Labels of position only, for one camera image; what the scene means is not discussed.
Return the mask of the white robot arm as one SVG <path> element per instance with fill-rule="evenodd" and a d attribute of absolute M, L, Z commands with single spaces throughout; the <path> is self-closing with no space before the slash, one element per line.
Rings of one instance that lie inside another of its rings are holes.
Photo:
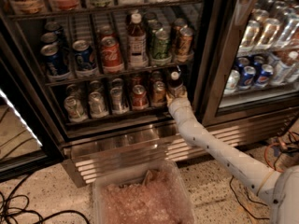
<path fill-rule="evenodd" d="M 190 147 L 201 147 L 270 207 L 269 224 L 299 224 L 299 166 L 280 173 L 222 142 L 195 117 L 186 91 L 166 93 L 178 132 Z"/>

